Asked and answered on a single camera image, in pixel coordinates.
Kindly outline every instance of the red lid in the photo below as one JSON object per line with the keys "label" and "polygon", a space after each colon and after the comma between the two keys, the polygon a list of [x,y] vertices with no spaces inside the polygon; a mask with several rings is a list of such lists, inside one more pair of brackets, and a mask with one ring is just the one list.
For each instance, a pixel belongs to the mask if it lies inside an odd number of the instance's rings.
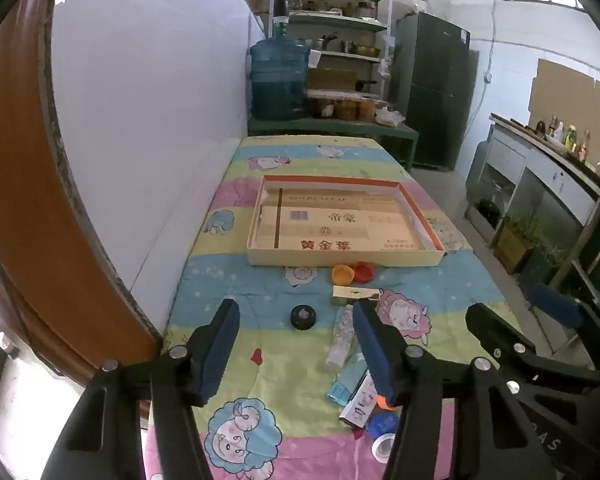
{"label": "red lid", "polygon": [[358,262],[353,267],[353,281],[368,283],[374,278],[374,268],[367,262]]}

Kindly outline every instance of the black lid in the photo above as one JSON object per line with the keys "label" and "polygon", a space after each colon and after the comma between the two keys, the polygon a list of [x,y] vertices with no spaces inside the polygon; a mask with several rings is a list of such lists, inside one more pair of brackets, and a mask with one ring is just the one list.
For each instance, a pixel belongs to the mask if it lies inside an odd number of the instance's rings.
{"label": "black lid", "polygon": [[286,0],[276,0],[273,2],[273,15],[274,16],[288,16],[289,15],[289,2]]}
{"label": "black lid", "polygon": [[298,330],[309,330],[315,325],[315,310],[309,305],[296,305],[290,317],[291,324]]}

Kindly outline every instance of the bed sheet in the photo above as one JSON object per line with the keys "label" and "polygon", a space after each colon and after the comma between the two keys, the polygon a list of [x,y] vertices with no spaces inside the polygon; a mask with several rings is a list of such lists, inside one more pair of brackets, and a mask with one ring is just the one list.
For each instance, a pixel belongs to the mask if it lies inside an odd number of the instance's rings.
{"label": "bed sheet", "polygon": [[[442,359],[485,355],[464,324],[478,301],[517,326],[504,298],[449,218],[394,159],[370,139],[331,136],[248,137],[238,147],[190,252],[176,292],[165,349],[208,323],[223,298],[240,306],[240,331],[218,394],[194,415],[214,478],[253,480],[379,479],[384,465],[372,439],[338,420],[327,398],[340,371],[325,364],[337,307],[329,268],[251,267],[246,238],[264,174],[314,174],[397,180],[432,224],[446,255],[437,267],[376,269],[367,286],[382,290],[389,317]],[[317,322],[295,330],[289,313],[308,304]],[[362,358],[361,354],[352,359]],[[443,407],[436,478],[450,467],[453,405]],[[160,479],[152,426],[144,453],[147,477]]]}

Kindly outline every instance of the barcode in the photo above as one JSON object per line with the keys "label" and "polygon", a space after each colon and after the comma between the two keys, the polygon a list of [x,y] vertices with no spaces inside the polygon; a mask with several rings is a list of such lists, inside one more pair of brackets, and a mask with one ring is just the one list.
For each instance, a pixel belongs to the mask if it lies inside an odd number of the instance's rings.
{"label": "barcode", "polygon": [[307,211],[289,211],[289,216],[292,220],[308,220],[309,213]]}

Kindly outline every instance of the blue water bottle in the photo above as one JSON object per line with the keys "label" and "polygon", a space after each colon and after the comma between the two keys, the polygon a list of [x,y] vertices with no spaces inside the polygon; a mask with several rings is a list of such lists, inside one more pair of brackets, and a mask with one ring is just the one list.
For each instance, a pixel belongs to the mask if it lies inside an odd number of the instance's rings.
{"label": "blue water bottle", "polygon": [[276,0],[273,38],[251,47],[251,115],[264,121],[305,116],[309,47],[286,35],[288,2]]}

